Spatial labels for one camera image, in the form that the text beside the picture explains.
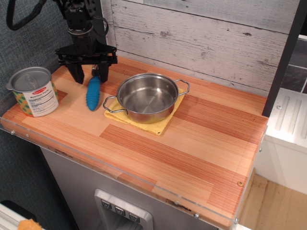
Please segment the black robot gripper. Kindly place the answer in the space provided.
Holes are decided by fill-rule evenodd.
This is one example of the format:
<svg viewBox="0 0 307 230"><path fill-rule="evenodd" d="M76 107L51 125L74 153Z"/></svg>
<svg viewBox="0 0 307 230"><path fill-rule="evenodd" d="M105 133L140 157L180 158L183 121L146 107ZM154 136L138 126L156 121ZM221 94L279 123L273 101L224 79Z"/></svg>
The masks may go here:
<svg viewBox="0 0 307 230"><path fill-rule="evenodd" d="M108 80L109 66L117 64L116 48L99 42L93 31L69 30L73 44L56 49L59 62L66 65L74 80L83 84L81 65L98 65L101 82Z"/></svg>

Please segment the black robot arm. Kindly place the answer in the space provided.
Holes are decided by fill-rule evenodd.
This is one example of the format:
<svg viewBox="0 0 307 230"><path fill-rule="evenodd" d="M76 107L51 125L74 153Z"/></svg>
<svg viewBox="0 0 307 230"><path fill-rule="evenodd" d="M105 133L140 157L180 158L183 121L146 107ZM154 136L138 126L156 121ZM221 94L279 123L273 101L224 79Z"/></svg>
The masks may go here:
<svg viewBox="0 0 307 230"><path fill-rule="evenodd" d="M108 22L102 16L98 0L56 1L68 25L73 44L55 51L59 64L65 66L74 80L82 84L83 65L93 65L94 76L101 82L108 80L108 70L117 64L116 48L106 44Z"/></svg>

